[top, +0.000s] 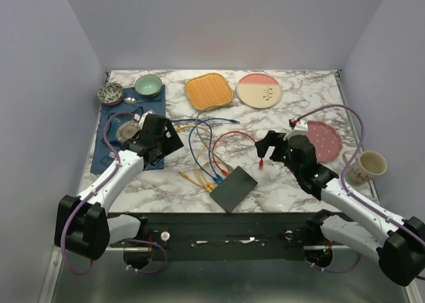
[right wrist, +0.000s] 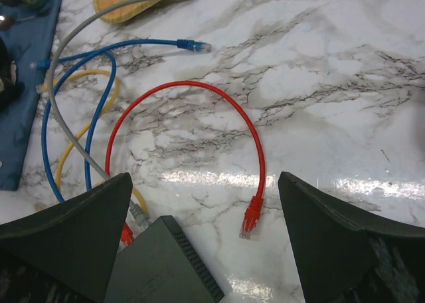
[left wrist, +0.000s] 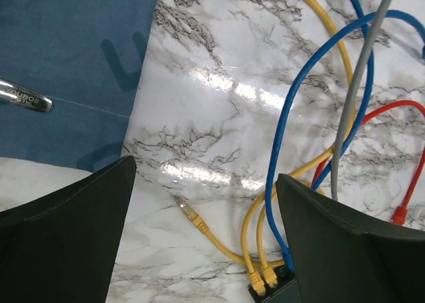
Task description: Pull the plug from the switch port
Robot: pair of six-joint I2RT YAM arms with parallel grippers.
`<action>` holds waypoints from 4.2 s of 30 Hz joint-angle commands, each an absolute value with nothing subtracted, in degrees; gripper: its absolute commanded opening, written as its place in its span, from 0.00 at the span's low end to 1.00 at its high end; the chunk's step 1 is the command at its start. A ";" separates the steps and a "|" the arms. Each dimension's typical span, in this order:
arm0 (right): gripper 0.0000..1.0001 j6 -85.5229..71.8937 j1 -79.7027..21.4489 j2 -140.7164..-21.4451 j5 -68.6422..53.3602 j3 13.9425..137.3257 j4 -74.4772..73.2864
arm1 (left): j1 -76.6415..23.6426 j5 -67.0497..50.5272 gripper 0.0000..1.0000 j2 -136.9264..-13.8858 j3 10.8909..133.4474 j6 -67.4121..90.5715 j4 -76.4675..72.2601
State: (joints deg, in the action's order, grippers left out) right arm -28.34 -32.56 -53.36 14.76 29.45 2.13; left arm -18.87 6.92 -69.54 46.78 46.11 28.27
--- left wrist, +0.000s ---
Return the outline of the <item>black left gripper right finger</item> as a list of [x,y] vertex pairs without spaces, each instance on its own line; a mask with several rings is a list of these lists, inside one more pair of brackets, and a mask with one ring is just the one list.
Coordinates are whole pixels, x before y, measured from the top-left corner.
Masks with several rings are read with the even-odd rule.
[[289,175],[278,203],[302,302],[423,302],[424,231],[376,219]]

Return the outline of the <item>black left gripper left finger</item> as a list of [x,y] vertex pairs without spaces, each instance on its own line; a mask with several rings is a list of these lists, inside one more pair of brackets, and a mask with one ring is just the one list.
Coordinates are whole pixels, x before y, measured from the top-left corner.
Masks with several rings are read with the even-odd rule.
[[136,175],[122,157],[1,212],[2,302],[104,302]]

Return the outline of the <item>black network switch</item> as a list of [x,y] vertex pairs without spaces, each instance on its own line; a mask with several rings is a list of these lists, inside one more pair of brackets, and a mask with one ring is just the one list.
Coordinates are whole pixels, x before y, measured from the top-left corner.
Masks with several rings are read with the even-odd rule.
[[301,303],[298,284],[295,274],[286,266],[274,268],[277,275],[278,285],[274,288],[266,286],[266,293],[263,296],[257,294],[251,286],[248,291],[256,303]]

